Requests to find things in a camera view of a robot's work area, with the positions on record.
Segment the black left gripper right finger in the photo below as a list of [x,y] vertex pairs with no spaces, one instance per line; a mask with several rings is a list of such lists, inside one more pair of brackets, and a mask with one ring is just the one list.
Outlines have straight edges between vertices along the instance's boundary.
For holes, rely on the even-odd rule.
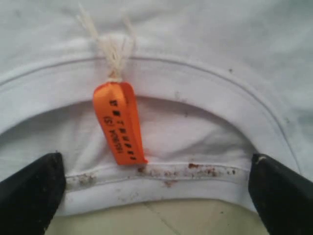
[[266,154],[254,154],[252,202],[270,235],[313,233],[313,183]]

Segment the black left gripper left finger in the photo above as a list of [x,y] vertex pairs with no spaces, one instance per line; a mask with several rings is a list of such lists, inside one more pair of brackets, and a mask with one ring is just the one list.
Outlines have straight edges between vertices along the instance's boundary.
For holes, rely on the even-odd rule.
[[48,153],[0,183],[0,233],[43,235],[66,188],[63,156]]

